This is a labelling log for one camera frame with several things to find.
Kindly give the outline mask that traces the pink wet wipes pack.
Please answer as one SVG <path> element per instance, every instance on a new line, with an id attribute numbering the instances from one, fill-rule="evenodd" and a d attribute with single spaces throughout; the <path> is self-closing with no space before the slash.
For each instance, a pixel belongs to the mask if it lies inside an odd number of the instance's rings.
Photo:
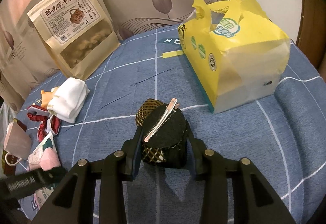
<path id="1" fill-rule="evenodd" d="M 34 151 L 28 157 L 28 170 L 41 168 L 42 170 L 51 170 L 54 167 L 61 166 L 56 151 L 53 133 L 49 132 L 45 138 L 39 143 Z M 34 194 L 34 202 L 40 209 L 46 200 L 57 187 L 57 183 L 47 185 L 38 189 Z"/>

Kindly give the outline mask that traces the pink ceramic mug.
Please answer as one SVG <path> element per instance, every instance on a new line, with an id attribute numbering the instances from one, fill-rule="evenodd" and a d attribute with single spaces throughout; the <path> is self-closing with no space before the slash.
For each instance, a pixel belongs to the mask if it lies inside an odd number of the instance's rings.
<path id="1" fill-rule="evenodd" d="M 16 166 L 20 161 L 27 160 L 32 147 L 32 139 L 20 127 L 17 122 L 11 122 L 7 127 L 7 134 L 4 139 L 5 162 L 9 166 Z M 17 157 L 15 163 L 8 161 L 8 156 L 12 155 Z"/>

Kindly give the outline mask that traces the red and white fabric scrunchie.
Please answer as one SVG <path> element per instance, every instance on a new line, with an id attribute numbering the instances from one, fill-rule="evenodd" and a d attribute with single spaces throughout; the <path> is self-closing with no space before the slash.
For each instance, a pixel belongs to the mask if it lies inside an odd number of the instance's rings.
<path id="1" fill-rule="evenodd" d="M 37 129 L 37 139 L 39 142 L 41 142 L 50 132 L 54 136 L 58 134 L 61 127 L 61 120 L 55 115 L 49 113 L 47 109 L 38 105 L 31 105 L 27 108 L 26 115 L 30 121 L 39 123 Z"/>

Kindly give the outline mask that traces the black gold hair clip bow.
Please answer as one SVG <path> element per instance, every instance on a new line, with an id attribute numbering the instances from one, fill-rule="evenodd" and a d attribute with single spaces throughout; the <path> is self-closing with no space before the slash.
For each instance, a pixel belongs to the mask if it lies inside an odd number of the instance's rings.
<path id="1" fill-rule="evenodd" d="M 188 124 L 176 98 L 168 104 L 147 99 L 139 108 L 135 122 L 142 129 L 143 162 L 173 169 L 186 165 Z"/>

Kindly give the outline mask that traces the brown kraft snack bag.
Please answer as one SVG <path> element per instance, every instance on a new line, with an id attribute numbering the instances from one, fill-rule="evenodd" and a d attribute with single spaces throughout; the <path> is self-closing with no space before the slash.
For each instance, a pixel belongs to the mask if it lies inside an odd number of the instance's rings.
<path id="1" fill-rule="evenodd" d="M 41 0 L 28 17 L 66 77 L 86 80 L 119 46 L 98 0 Z"/>

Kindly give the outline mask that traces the yellow tissue pack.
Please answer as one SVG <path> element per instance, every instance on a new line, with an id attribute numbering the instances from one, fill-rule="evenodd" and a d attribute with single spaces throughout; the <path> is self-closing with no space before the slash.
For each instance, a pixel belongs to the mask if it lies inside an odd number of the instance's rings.
<path id="1" fill-rule="evenodd" d="M 212 113 L 272 95 L 291 40 L 256 0 L 193 1 L 178 35 Z"/>

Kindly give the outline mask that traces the white sock with gold print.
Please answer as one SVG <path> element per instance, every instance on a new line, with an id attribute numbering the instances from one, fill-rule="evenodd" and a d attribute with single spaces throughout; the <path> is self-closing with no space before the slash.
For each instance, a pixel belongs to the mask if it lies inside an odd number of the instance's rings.
<path id="1" fill-rule="evenodd" d="M 89 89 L 83 80 L 68 78 L 54 92 L 47 110 L 65 122 L 75 123 L 88 93 Z"/>

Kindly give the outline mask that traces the orange rubber toy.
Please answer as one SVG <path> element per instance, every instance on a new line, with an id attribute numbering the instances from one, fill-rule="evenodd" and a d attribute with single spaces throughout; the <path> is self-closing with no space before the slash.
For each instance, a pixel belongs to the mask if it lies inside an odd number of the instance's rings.
<path id="1" fill-rule="evenodd" d="M 53 99 L 55 92 L 58 90 L 58 86 L 51 89 L 51 91 L 41 90 L 41 107 L 46 109 L 48 103 Z"/>

